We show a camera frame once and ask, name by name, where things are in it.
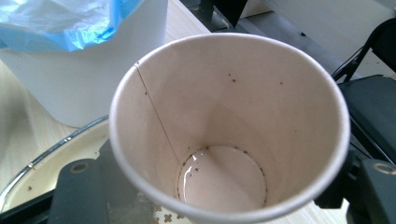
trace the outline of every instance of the black plastic part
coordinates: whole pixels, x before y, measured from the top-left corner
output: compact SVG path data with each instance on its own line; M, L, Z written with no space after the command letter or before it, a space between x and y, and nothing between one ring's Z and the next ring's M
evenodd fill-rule
M396 223L396 166L365 160L361 163L358 185L372 223Z
M2 224L44 224L50 212L53 190L0 214Z
M85 159L67 164L59 174L48 223L107 223L101 182L96 160Z
M360 169L360 159L357 153L356 148L349 146L346 160L337 177L330 186L314 200L318 207L325 209L341 208L343 199L346 195L349 197L356 197L357 185L354 182L356 181Z
M352 132L375 158L396 162L396 81L370 76L339 85L349 114Z
M238 23L247 1L248 0L213 0L215 6L233 27Z
M133 205L138 190L131 185L116 163L109 141L105 142L100 149L97 162L101 169L107 207L118 208Z
M372 224L366 212L359 212L353 207L349 206L346 212L347 224Z

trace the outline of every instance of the cup rim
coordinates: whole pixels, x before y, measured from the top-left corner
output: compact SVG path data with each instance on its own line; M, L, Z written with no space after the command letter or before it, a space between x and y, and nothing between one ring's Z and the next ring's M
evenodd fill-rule
M240 212L240 213L224 213L224 212L214 212L204 208L200 208L197 206L193 206L190 204L183 203L178 199L175 199L165 193L162 193L160 190L151 186L148 181L146 181L141 175L139 175L129 164L129 162L125 159L123 151L120 147L120 139L117 130L117 107L119 104L120 95L122 95L122 89L127 84L128 79L131 77L131 73L128 72L125 77L120 82L120 85L117 87L117 90L114 94L113 102L110 108L109 113L109 135L111 139L111 145L113 148L113 152L115 154L115 158L117 163L119 164L121 170L125 173L127 178L130 180L134 186L144 192L146 196L148 196L152 201L163 205L167 209L184 215L186 217L191 217L192 219L202 220L209 223L255 223L260 221L268 221L271 219L275 219L277 217L282 217L286 214L295 211L302 206L306 205L313 199L319 196L319 194L325 190L331 182L335 179L338 174L341 166L344 163L344 160L347 156L347 145L349 142L350 135L350 125L349 125L349 116L347 112L347 104L344 100L342 93L339 91L336 83L333 81L330 75L322 68L321 65L318 64L314 59L308 56L306 53L296 49L292 46L289 46L280 41L263 37L257 35L247 35L247 34L230 34L230 33L220 33L220 34L205 34L205 35L195 35L186 38L182 38L168 44L165 44L154 51L150 52L146 56L142 58L142 61L145 61L147 58L153 56L159 51L167 49L170 45L175 45L178 43L183 43L186 41L192 41L194 39L202 39L202 38L223 38L224 36L230 36L234 38L246 38L246 39L260 39L261 41L265 41L270 44L276 44L283 48L287 48L293 50L305 57L308 61L311 62L311 65L316 67L323 75L321 76L326 82L326 84L332 90L332 98L336 102L336 109L334 112L339 115L339 125L338 125L338 135L336 139L336 144L334 145L334 152L332 157L329 159L327 165L324 166L324 171L321 175L317 176L312 184L296 194L285 200L282 203L277 203L275 205L271 205L268 207L264 207L255 211L248 212Z

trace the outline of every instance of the white trash bin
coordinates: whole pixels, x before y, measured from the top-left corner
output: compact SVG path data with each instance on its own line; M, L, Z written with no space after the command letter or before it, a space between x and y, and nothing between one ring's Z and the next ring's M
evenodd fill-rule
M0 49L0 60L63 124L81 127L106 114L128 69L165 40L166 0L144 0L106 43L73 52Z

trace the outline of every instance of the table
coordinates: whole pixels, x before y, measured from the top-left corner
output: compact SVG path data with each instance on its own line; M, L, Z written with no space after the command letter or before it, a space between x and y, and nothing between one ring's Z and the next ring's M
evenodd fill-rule
M178 0L169 0L166 42L209 33ZM75 130L53 119L0 62L0 189L34 158ZM325 211L310 203L272 223L346 223L345 208Z

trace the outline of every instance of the black chair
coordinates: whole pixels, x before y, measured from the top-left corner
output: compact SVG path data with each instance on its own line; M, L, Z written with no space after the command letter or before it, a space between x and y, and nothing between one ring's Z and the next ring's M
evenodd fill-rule
M396 18L376 27L357 56L333 78L345 77L339 87L349 109L352 133L373 158L395 164L396 81L382 75L350 80L370 49L396 72Z

